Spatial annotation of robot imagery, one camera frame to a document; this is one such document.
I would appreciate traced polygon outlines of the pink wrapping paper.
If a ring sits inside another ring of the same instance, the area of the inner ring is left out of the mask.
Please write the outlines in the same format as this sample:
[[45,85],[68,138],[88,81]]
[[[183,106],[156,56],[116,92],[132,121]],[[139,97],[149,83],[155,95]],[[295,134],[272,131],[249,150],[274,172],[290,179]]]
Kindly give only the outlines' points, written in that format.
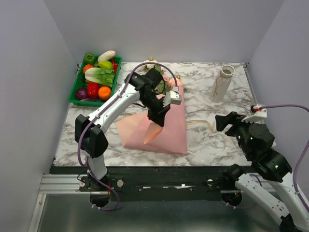
[[180,105],[171,104],[165,124],[157,136],[147,112],[127,116],[116,122],[123,147],[163,153],[187,154],[187,137],[184,100]]

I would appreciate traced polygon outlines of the peach rose stem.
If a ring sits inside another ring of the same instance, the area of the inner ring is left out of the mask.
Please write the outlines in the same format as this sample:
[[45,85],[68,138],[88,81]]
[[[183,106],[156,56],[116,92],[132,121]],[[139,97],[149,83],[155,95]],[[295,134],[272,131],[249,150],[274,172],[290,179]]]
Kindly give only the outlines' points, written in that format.
[[173,77],[168,79],[167,85],[169,86],[170,90],[173,90],[175,86],[177,86],[178,88],[181,88],[181,87],[184,88],[184,85],[181,82],[181,76],[179,74],[176,75],[176,80]]

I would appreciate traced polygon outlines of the white rose stem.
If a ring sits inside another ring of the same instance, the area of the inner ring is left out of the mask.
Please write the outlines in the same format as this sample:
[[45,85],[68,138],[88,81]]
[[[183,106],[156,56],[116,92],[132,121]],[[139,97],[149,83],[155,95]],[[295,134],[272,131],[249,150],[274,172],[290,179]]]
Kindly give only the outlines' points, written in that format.
[[147,60],[143,62],[143,65],[141,67],[142,71],[149,71],[150,69],[154,68],[159,72],[162,72],[161,66],[158,65],[159,62],[157,60],[154,60],[152,57],[149,57]]

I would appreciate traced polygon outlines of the pink rose stem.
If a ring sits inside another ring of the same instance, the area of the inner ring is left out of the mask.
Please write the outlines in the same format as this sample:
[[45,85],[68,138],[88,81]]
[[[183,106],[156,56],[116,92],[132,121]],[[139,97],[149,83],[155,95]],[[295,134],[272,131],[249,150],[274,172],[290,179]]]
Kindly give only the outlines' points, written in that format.
[[163,94],[166,95],[170,91],[170,82],[167,76],[163,76],[163,80],[158,84],[157,88],[154,90],[156,95]]

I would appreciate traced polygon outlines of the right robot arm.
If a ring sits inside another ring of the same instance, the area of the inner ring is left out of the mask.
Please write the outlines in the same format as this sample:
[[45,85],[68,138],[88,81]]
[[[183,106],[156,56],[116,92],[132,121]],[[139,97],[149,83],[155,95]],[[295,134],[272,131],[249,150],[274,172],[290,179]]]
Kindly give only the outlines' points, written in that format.
[[248,194],[260,205],[282,232],[307,232],[309,230],[309,202],[300,189],[295,176],[296,170],[287,159],[275,149],[274,135],[260,121],[267,117],[267,110],[257,108],[253,115],[244,116],[231,112],[225,116],[215,116],[217,131],[236,138],[246,160],[264,180],[276,191],[279,198],[271,195],[256,184],[251,175],[239,165],[233,164],[223,172],[219,183],[227,189],[235,187]]

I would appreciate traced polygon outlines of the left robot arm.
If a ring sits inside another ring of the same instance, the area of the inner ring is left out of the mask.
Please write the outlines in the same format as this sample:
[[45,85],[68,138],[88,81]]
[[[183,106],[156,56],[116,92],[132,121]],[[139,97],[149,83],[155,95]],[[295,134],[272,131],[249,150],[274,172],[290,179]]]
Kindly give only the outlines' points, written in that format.
[[90,185],[97,191],[104,190],[107,185],[107,168],[104,152],[108,148],[105,136],[110,125],[137,101],[148,108],[148,118],[160,127],[164,126],[165,115],[170,106],[164,98],[158,98],[154,90],[163,80],[160,71],[150,69],[145,75],[133,73],[128,75],[125,83],[99,109],[88,116],[79,115],[75,120],[75,141],[78,151],[84,151],[86,166],[92,176]]

